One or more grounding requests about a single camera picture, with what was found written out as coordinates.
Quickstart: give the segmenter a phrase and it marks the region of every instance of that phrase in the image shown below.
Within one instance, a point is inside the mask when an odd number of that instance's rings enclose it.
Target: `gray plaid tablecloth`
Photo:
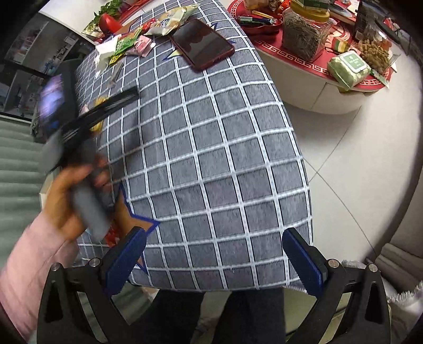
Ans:
[[[171,0],[164,11],[196,3]],[[114,202],[123,185],[130,211],[160,221],[144,251],[137,285],[178,290],[297,286],[281,235],[295,227],[312,243],[310,195],[303,158],[278,92],[253,45],[224,6],[197,2],[199,18],[236,52],[201,73],[170,40],[154,38],[147,58],[126,57],[114,89],[112,70],[94,77],[94,54],[77,70],[79,105],[133,85],[140,100],[111,115],[99,151],[111,166]],[[79,239],[83,261],[107,245]]]

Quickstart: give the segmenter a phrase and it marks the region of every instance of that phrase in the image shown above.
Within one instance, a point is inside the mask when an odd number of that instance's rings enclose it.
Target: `pink sleeve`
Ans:
[[[0,303],[9,319],[28,341],[37,326],[41,295],[50,266],[72,265],[76,242],[66,241],[40,213],[13,248],[0,274]]]

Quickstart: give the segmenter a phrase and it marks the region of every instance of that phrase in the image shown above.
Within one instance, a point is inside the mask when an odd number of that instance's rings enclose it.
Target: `pants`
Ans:
[[[203,293],[161,290],[132,325],[143,344],[189,344],[200,316]],[[233,292],[212,344],[285,343],[283,289]]]

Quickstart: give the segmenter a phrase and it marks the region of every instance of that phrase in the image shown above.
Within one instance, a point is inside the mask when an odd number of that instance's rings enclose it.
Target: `blue gripper pad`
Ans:
[[[282,234],[282,246],[307,293],[319,297],[327,279],[325,258],[313,246],[309,246],[295,228]]]
[[[102,273],[105,291],[109,296],[119,294],[138,259],[146,247],[147,235],[139,227],[134,227],[125,238],[112,247],[103,259]]]

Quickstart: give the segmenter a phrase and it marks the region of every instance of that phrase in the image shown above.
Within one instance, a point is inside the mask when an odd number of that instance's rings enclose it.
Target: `table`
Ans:
[[[235,0],[228,7],[229,13],[236,17],[249,13],[242,0]],[[251,36],[251,42],[269,70],[279,73],[272,75],[282,100],[305,110],[327,114],[344,114],[358,109],[371,95],[384,85],[369,75],[354,88],[353,93],[340,93],[341,85],[327,70],[328,61],[335,56],[326,50],[313,63],[308,63],[281,47],[282,30],[275,35]],[[339,22],[331,35],[351,42],[348,25]],[[391,79],[390,68],[385,77]]]
[[[176,7],[170,0],[131,29]],[[94,54],[77,70],[79,105],[132,85],[138,102],[111,115],[98,139],[130,216],[159,221],[130,281],[178,290],[300,286],[281,246],[294,226],[313,242],[304,161],[273,81],[252,43],[221,3],[197,2],[193,17],[212,25],[236,52],[201,73],[171,57],[154,38],[147,58],[126,57],[117,86],[112,70],[94,77]],[[78,239],[83,261],[107,245]]]

